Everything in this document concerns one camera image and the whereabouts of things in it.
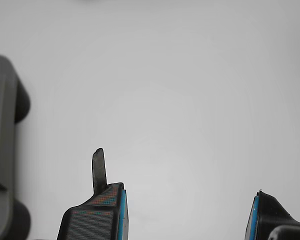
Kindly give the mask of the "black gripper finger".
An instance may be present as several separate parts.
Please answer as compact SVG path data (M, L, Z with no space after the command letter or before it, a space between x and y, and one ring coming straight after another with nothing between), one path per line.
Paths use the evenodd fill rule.
M127 240L128 200L122 182L107 183L104 150L92 155L93 195L62 217L58 240Z
M263 191L253 199L245 240L300 240L300 222L279 201Z

